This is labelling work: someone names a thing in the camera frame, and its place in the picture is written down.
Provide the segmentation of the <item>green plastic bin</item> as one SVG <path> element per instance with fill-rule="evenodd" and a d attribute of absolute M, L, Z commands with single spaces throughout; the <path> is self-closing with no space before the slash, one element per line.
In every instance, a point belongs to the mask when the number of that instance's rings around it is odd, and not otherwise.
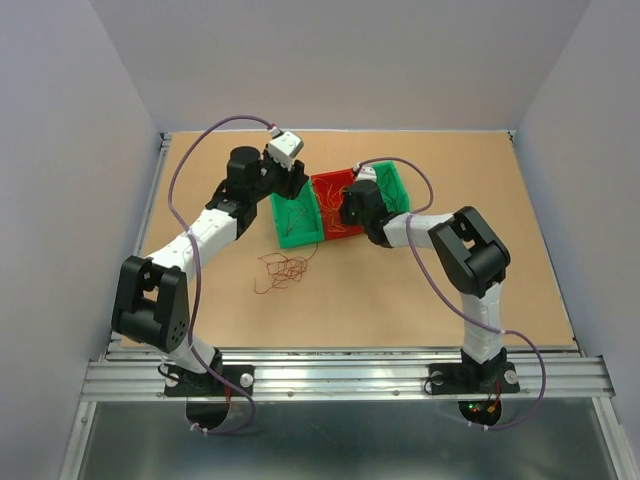
<path fill-rule="evenodd" d="M 316 195 L 308 180 L 295 200 L 277 194 L 270 196 L 279 246 L 292 249 L 324 240 L 321 214 Z"/>
<path fill-rule="evenodd" d="M 410 199 L 399 172 L 392 161 L 372 164 L 377 174 L 377 185 L 382 199 L 390 212 L 406 213 L 410 210 Z"/>

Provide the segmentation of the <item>red plastic bin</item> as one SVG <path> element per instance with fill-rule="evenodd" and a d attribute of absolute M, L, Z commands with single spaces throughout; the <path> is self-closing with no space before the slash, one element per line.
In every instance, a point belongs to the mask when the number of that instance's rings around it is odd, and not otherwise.
<path fill-rule="evenodd" d="M 311 177 L 311 185 L 316 195 L 326 241 L 363 233 L 363 228 L 360 226 L 342 224 L 339 216 L 343 190 L 353 183 L 354 176 L 350 169 L 320 173 Z"/>

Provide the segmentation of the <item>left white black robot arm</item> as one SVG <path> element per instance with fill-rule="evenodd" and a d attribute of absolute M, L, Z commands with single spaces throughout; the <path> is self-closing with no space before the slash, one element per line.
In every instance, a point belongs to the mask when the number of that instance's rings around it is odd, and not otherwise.
<path fill-rule="evenodd" d="M 123 262 L 112 330 L 165 354 L 199 393 L 215 392 L 222 384 L 219 350 L 194 333 L 202 267 L 245 233 L 260 201 L 272 194 L 294 200 L 308 180 L 302 161 L 285 166 L 271 148 L 233 149 L 226 177 L 194 223 L 149 256 Z"/>

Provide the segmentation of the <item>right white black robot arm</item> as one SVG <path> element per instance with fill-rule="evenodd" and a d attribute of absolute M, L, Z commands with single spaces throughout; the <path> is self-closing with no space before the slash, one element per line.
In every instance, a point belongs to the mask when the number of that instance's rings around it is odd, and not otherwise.
<path fill-rule="evenodd" d="M 511 257 L 494 231 L 473 207 L 453 214 L 412 215 L 391 212 L 372 180 L 346 188 L 340 216 L 363 227 L 381 247 L 429 248 L 460 293 L 465 321 L 461 361 L 431 364 L 425 392 L 431 395 L 516 393 L 515 367 L 502 340 L 500 296 Z"/>

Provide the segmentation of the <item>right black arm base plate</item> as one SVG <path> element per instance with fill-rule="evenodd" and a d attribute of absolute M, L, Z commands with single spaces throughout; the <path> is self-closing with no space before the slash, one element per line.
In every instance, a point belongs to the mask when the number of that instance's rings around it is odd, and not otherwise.
<path fill-rule="evenodd" d="M 463 363 L 432 363 L 427 366 L 427 370 L 428 382 L 425 389 L 434 396 L 520 392 L 518 377 L 507 379 L 509 371 L 516 371 L 511 362 L 506 362 L 489 373 Z"/>

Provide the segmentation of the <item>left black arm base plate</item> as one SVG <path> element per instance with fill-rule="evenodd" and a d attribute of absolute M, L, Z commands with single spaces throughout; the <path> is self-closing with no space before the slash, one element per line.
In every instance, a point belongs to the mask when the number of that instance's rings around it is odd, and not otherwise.
<path fill-rule="evenodd" d="M 161 364 L 158 373 L 164 378 L 164 395 L 169 398 L 221 397 L 229 389 L 209 373 L 197 374 L 177 365 Z M 228 365 L 221 375 L 228 382 L 252 394 L 254 368 L 251 365 Z"/>

